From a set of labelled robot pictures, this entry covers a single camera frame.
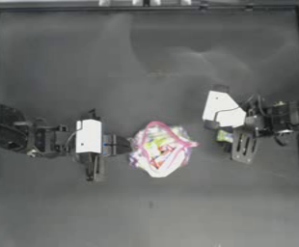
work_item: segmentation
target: white label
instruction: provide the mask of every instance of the white label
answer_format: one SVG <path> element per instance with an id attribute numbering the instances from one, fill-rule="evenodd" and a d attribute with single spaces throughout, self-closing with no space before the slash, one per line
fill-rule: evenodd
<path id="1" fill-rule="evenodd" d="M 102 122 L 83 120 L 76 122 L 76 153 L 102 153 Z"/>
<path id="2" fill-rule="evenodd" d="M 206 100 L 203 120 L 216 121 L 220 126 L 242 126 L 246 112 L 228 94 L 210 91 Z"/>

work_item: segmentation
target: dark work surface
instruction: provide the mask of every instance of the dark work surface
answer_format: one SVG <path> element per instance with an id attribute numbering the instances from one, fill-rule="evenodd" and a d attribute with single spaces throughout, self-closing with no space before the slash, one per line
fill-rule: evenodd
<path id="1" fill-rule="evenodd" d="M 99 184 L 68 158 L 0 151 L 0 247 L 299 246 L 295 143 L 231 161 L 203 129 L 215 83 L 299 98 L 294 13 L 2 14 L 0 102 L 54 124 L 95 107 L 124 136 L 182 124 L 202 145 L 167 178 L 107 159 Z"/>

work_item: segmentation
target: metal frame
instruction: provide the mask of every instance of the metal frame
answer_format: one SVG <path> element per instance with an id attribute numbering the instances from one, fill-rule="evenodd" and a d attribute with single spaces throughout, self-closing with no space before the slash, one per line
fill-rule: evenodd
<path id="1" fill-rule="evenodd" d="M 208 4 L 202 1 L 192 1 L 191 5 L 183 5 L 183 0 L 170 0 L 164 2 L 164 6 L 151 6 L 151 0 L 140 0 L 143 3 L 132 5 L 132 0 L 127 1 L 108 1 L 108 7 L 100 7 L 100 2 L 47 2 L 47 3 L 0 3 L 2 12 L 166 12 L 166 11 L 202 11 L 202 12 L 226 12 L 226 11 L 240 11 L 240 12 L 266 12 L 266 11 L 295 11 L 296 24 L 299 29 L 299 4 Z"/>

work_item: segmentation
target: cable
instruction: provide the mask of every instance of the cable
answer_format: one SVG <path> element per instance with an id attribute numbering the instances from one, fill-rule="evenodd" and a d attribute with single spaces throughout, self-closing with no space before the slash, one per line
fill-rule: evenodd
<path id="1" fill-rule="evenodd" d="M 215 117 L 214 117 L 214 121 L 216 121 L 216 118 L 218 118 L 218 114 L 219 114 L 219 113 L 222 113 L 222 112 L 230 112 L 230 111 L 238 110 L 239 108 L 242 108 L 242 106 L 244 106 L 247 103 L 250 103 L 250 101 L 252 100 L 252 98 L 254 98 L 255 96 L 256 96 L 256 95 L 250 96 L 250 98 L 248 98 L 248 99 L 247 99 L 247 100 L 246 100 L 236 108 L 216 111 Z"/>
<path id="2" fill-rule="evenodd" d="M 80 130 L 83 130 L 83 125 L 82 125 L 82 127 L 80 127 L 79 129 L 76 129 L 76 130 L 71 133 L 70 137 L 67 138 L 64 147 L 67 147 L 67 146 L 70 145 L 71 140 L 75 138 L 76 133 L 78 133 L 78 131 L 80 131 Z"/>

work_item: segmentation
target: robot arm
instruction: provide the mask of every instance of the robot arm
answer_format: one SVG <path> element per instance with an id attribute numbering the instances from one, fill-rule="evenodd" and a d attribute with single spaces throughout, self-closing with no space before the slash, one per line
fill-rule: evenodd
<path id="1" fill-rule="evenodd" d="M 100 181 L 103 158 L 131 152 L 131 143 L 123 137 L 103 134 L 94 110 L 71 132 L 66 125 L 48 126 L 42 119 L 30 122 L 18 109 L 0 104 L 0 148 L 31 157 L 71 155 L 87 167 L 87 180 Z"/>
<path id="2" fill-rule="evenodd" d="M 203 120 L 206 128 L 218 131 L 216 141 L 232 159 L 251 163 L 262 138 L 274 137 L 286 146 L 283 139 L 299 134 L 299 100 L 267 105 L 263 97 L 254 95 L 236 103 L 220 87 L 208 92 Z"/>

